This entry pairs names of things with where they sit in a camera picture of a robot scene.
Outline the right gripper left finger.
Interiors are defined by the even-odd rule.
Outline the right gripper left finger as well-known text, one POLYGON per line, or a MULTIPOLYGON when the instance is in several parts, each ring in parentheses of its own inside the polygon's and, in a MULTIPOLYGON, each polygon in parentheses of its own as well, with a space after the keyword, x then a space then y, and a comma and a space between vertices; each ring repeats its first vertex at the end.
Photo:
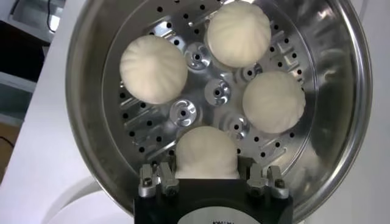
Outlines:
POLYGON ((152 198, 156 196, 158 187, 167 197, 179 191, 179 180, 175 178, 169 163, 162 162, 155 169, 150 164, 143 164, 140 168, 138 195, 141 198, 152 198))

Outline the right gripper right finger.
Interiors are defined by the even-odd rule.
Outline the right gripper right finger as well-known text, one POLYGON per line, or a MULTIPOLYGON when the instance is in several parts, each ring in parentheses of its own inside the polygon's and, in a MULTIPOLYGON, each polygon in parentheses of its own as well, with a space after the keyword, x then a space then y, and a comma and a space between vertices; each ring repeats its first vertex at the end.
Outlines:
POLYGON ((279 166, 263 167, 253 158, 240 156, 239 176, 245 180, 249 194, 254 197, 266 194, 281 200, 289 197, 289 189, 282 178, 279 166))

